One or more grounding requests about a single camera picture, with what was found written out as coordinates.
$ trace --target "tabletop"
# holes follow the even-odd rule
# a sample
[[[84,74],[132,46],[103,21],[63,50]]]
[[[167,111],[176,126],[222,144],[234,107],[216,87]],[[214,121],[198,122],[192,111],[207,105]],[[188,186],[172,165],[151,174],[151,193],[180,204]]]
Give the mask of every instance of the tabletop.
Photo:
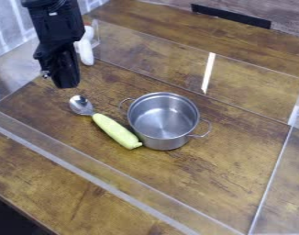
[[[200,44],[195,41],[199,47],[192,47],[196,45],[191,41],[199,30],[191,31],[190,28],[180,32],[179,28],[178,34],[168,32],[176,22],[168,21],[167,26],[159,22],[162,18],[155,17],[159,6],[123,2],[127,3],[124,6],[120,1],[111,1],[85,17],[87,20],[99,19],[100,44],[95,48],[99,58],[95,66],[81,66],[80,87],[56,90],[48,81],[37,78],[0,102],[0,127],[11,130],[4,134],[9,133],[12,138],[24,136],[28,141],[21,143],[27,148],[32,144],[49,153],[36,151],[37,148],[35,151],[43,155],[39,156],[0,135],[0,197],[15,205],[17,203],[32,218],[59,233],[72,230],[79,234],[103,234],[105,231],[109,234],[248,233],[254,231],[258,211],[263,213],[262,199],[282,152],[295,157],[288,171],[296,172],[299,141],[298,144],[296,141],[288,142],[288,136],[295,134],[299,140],[299,130],[287,123],[299,100],[299,77],[295,76],[299,70],[292,75],[287,73],[291,71],[288,63],[298,61],[299,55],[291,55],[288,63],[274,58],[283,51],[266,50],[263,57],[270,58],[266,61],[255,55],[248,56],[244,62],[240,61],[242,54],[235,54],[234,59],[216,55],[206,91],[202,86],[211,53],[220,53],[223,48],[212,50],[211,42],[208,49],[214,52],[210,53],[204,41]],[[135,17],[144,12],[143,7],[147,11],[139,24],[129,22],[127,11]],[[179,10],[164,9],[171,19],[186,14],[187,24],[194,25],[194,18],[203,19]],[[121,13],[116,18],[107,15],[107,12],[119,10]],[[140,25],[150,12],[152,19],[148,24],[152,27],[143,28]],[[226,51],[239,53],[244,50]],[[267,62],[268,69],[250,64],[252,60],[259,65]],[[271,70],[280,63],[286,73]],[[95,127],[89,117],[75,116],[67,106],[73,95],[85,95],[96,111],[127,125],[125,116],[117,112],[119,102],[156,91],[188,97],[202,116],[214,123],[206,139],[192,140],[175,151],[123,149]],[[203,129],[204,125],[200,125],[196,131]],[[298,148],[283,149],[284,143],[287,147],[298,145]],[[16,154],[5,159],[9,152]],[[45,159],[49,155],[69,163],[73,168],[56,161],[71,171],[52,164]],[[115,169],[115,174],[107,172],[109,169]],[[39,207],[48,207],[48,211],[36,215]],[[52,215],[61,220],[51,221]],[[262,231],[267,219],[268,215],[258,220]]]

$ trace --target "saucepan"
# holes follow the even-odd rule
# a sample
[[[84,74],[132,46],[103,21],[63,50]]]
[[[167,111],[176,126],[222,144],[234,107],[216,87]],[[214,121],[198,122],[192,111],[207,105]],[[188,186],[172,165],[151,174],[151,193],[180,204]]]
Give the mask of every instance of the saucepan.
[[[127,110],[127,121],[143,145],[154,150],[168,151],[182,147],[191,138],[203,138],[212,129],[208,120],[200,118],[195,104],[186,97],[167,92],[143,95],[140,98],[127,98],[119,104],[132,100]],[[200,121],[208,124],[208,130],[192,134]]]

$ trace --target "wooden table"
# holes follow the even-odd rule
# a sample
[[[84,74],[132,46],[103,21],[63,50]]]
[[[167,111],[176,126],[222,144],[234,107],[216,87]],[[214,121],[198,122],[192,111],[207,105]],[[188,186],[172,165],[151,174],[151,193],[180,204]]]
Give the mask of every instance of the wooden table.
[[[199,38],[200,27],[206,23],[196,27],[198,22],[204,21],[208,27],[215,28],[219,28],[216,23],[222,22],[222,32],[235,23],[133,1],[111,1],[95,14],[125,27],[199,48],[216,47],[218,52],[226,51],[236,57],[248,55],[248,61],[264,63],[271,68],[279,68],[282,64],[286,72],[292,72],[292,65],[298,68],[295,73],[299,73],[299,54],[292,54],[294,48],[280,46],[287,39],[299,43],[294,37],[276,35],[280,40],[270,44],[266,39],[275,37],[271,32],[236,24],[230,31],[232,39],[228,42],[222,38],[222,33],[215,37],[203,32],[210,37],[207,40]],[[267,49],[260,46],[250,48],[246,41],[252,38],[240,39],[236,32],[255,34],[258,41],[267,44]],[[247,233],[290,127],[282,121],[255,115],[105,62],[81,67],[81,73],[83,82],[73,90],[56,90],[48,81],[37,78],[0,102],[0,111]],[[89,118],[73,116],[68,110],[69,97],[83,94],[92,100],[97,111],[127,124],[125,117],[117,113],[117,103],[129,96],[137,97],[156,91],[187,96],[203,110],[204,117],[214,122],[210,137],[192,140],[175,151],[123,149],[95,128]],[[180,233],[1,135],[0,198],[29,218],[63,234]],[[208,234],[214,233],[207,224],[195,224],[195,227]]]

